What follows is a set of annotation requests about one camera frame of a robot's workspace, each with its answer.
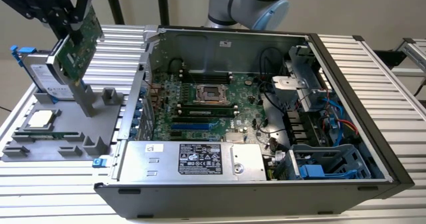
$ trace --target motherboard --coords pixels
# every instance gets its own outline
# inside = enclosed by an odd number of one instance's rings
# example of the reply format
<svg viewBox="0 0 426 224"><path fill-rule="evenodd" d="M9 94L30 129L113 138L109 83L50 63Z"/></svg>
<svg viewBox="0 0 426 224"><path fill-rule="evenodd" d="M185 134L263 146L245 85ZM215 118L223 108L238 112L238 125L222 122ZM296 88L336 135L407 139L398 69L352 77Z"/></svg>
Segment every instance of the motherboard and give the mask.
<svg viewBox="0 0 426 224"><path fill-rule="evenodd" d="M257 132L264 111L253 75L201 80L191 74L185 80L157 73L153 78L154 141L267 142L266 134Z"/></svg>

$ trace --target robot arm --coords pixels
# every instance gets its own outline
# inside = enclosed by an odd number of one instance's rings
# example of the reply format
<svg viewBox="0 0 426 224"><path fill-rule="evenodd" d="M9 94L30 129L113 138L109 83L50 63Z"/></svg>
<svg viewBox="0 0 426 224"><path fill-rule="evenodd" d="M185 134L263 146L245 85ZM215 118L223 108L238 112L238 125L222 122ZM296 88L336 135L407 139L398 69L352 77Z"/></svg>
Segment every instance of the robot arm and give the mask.
<svg viewBox="0 0 426 224"><path fill-rule="evenodd" d="M81 42L79 26L91 0L2 0L25 18L37 18L49 26L57 39L70 35L75 44Z"/></svg>
<svg viewBox="0 0 426 224"><path fill-rule="evenodd" d="M209 0L205 27L274 30L287 14L287 0Z"/></svg>
<svg viewBox="0 0 426 224"><path fill-rule="evenodd" d="M2 0L25 18L50 27L58 42L46 58L51 75L61 84L78 82L102 34L91 0Z"/></svg>

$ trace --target green circuit board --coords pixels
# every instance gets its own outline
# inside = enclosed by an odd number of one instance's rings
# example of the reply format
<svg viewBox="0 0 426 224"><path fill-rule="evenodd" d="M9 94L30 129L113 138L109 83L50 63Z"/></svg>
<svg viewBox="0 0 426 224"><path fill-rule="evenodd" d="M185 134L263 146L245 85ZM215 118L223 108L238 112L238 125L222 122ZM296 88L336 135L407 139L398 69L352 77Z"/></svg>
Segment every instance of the green circuit board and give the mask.
<svg viewBox="0 0 426 224"><path fill-rule="evenodd" d="M74 45L74 42L67 36L55 56L63 68L65 75L71 81L79 80L83 76L95 52L97 38L102 35L102 29L91 6L83 18L79 31L82 35L79 44Z"/></svg>
<svg viewBox="0 0 426 224"><path fill-rule="evenodd" d="M264 119L263 106L257 104L258 101L258 87L253 83L251 86L245 85L245 81L253 80L245 74L234 74L230 84L223 84L226 87L225 96L231 105L237 105L238 114L234 118L207 117L210 129L209 130L178 130L181 136L170 135L173 118L178 117L177 103L194 104L195 100L195 83L181 83L175 75L158 73L153 76L155 84L163 84L163 90L158 93L158 102L153 102L154 106L154 131L153 140L173 141L173 140L199 140L199 141L223 141L227 132L235 133L243 130L245 143L266 142L264 134L257 136L257 130L253 128L253 119L257 124ZM249 96L255 98L250 103ZM167 97L167 104L161 107L159 98Z"/></svg>

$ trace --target sticker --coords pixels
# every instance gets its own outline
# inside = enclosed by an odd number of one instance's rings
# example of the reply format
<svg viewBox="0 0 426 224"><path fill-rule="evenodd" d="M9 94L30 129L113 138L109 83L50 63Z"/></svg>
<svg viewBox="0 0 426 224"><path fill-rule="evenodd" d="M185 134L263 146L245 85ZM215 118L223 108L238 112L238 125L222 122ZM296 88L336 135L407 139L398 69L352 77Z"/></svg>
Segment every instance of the sticker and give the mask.
<svg viewBox="0 0 426 224"><path fill-rule="evenodd" d="M211 114L209 111L189 111L189 114Z"/></svg>
<svg viewBox="0 0 426 224"><path fill-rule="evenodd" d="M221 145L181 144L177 170L181 175L223 174Z"/></svg>
<svg viewBox="0 0 426 224"><path fill-rule="evenodd" d="M45 64L33 64L30 68L49 95L57 99L73 99L67 85L61 85L57 82Z"/></svg>
<svg viewBox="0 0 426 224"><path fill-rule="evenodd" d="M233 44L233 42L221 41L221 42L218 43L218 46L219 46L219 47L230 48L230 47L231 47L231 44Z"/></svg>
<svg viewBox="0 0 426 224"><path fill-rule="evenodd" d="M146 153L159 153L163 150L162 144L146 144L145 152Z"/></svg>

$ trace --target red cable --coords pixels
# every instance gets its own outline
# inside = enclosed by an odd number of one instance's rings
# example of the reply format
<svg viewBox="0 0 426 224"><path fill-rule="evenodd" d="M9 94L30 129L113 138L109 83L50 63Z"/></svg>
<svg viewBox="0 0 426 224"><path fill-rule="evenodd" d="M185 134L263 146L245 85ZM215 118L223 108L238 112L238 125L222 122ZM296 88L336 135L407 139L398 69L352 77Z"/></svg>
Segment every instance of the red cable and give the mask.
<svg viewBox="0 0 426 224"><path fill-rule="evenodd" d="M354 133L358 135L358 128L354 126L354 124L350 121L343 120L343 119L336 119L336 121L348 124L354 129Z"/></svg>

